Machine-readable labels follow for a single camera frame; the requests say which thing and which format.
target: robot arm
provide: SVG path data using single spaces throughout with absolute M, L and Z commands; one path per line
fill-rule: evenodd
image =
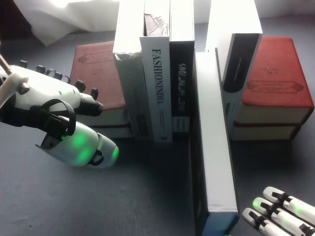
M 253 201 L 255 210 L 246 208 L 242 216 L 264 236 L 315 236 L 315 207 L 274 187 Z
M 118 157 L 118 147 L 105 136 L 76 122 L 76 114 L 98 116 L 103 105 L 75 86 L 19 66 L 0 55 L 0 121 L 46 132 L 36 145 L 71 166 L 105 168 Z

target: table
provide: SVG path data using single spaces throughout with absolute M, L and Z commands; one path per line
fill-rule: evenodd
M 264 35 L 290 36 L 315 98 L 315 16 L 261 20 Z M 195 25 L 196 51 L 204 51 L 207 24 Z M 70 75 L 75 46 L 113 40 L 114 32 L 71 34 L 48 47 L 35 39 L 4 41 L 10 64 L 28 61 Z M 315 206 L 315 115 L 293 142 L 231 142 L 240 212 L 266 186 Z M 0 236 L 192 236 L 188 143 L 163 149 L 117 141 L 120 157 L 106 171 L 78 169 L 35 144 L 44 133 L 0 123 Z M 258 236 L 240 219 L 233 236 Z

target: white fabric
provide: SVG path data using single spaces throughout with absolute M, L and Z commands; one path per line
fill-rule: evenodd
M 68 33 L 116 29 L 119 0 L 14 0 L 34 35 L 49 45 Z

